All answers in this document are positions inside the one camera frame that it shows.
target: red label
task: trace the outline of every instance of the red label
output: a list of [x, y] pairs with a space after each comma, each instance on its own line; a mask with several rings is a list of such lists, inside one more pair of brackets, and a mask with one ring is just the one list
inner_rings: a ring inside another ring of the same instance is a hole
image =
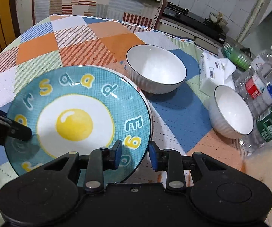
[[250, 96], [253, 99], [255, 99], [257, 96], [260, 95], [260, 92], [258, 91], [252, 78], [249, 81], [247, 81], [247, 83], [245, 84], [245, 89], [247, 90], [247, 92], [250, 94]]

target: fried egg design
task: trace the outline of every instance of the fried egg design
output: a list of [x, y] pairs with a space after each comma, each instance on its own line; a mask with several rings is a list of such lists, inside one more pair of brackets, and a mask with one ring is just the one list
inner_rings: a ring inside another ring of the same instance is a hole
[[37, 136], [43, 150], [52, 157], [70, 151], [80, 155], [109, 146], [114, 122], [107, 107], [84, 95], [61, 96], [49, 103], [37, 121]]

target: green label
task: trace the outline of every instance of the green label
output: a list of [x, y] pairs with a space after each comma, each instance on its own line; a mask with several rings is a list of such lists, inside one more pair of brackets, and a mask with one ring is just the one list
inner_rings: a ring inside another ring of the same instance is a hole
[[256, 120], [257, 129], [266, 142], [272, 140], [272, 106]]

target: screw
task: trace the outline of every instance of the screw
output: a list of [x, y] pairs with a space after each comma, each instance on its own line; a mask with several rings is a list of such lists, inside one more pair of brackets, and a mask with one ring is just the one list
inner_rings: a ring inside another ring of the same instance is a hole
[[180, 182], [180, 181], [172, 181], [169, 183], [169, 186], [173, 189], [179, 189], [179, 188], [182, 188], [183, 187], [183, 182]]
[[101, 183], [98, 181], [88, 181], [85, 185], [89, 189], [96, 189], [101, 186]]

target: tablecloth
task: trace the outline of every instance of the tablecloth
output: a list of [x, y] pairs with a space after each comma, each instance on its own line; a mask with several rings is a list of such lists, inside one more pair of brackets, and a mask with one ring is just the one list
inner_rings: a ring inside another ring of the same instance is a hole
[[[187, 68], [187, 78], [176, 91], [147, 94], [154, 121], [152, 139], [161, 149], [175, 149], [183, 155], [201, 151], [242, 170], [238, 143], [213, 131], [207, 110], [208, 96], [199, 91], [198, 59], [203, 49], [190, 40], [149, 27], [91, 16], [47, 17], [0, 53], [0, 108], [7, 111], [25, 84], [59, 67], [99, 65], [127, 76], [126, 52], [139, 44], [163, 47], [179, 57]], [[0, 146], [0, 188], [15, 177], [4, 147]], [[185, 177], [190, 186], [188, 171]], [[164, 183], [165, 179], [166, 173], [154, 172], [146, 156], [127, 182]]]
[[52, 14], [97, 16], [149, 28], [157, 25], [164, 0], [33, 0], [35, 23]]

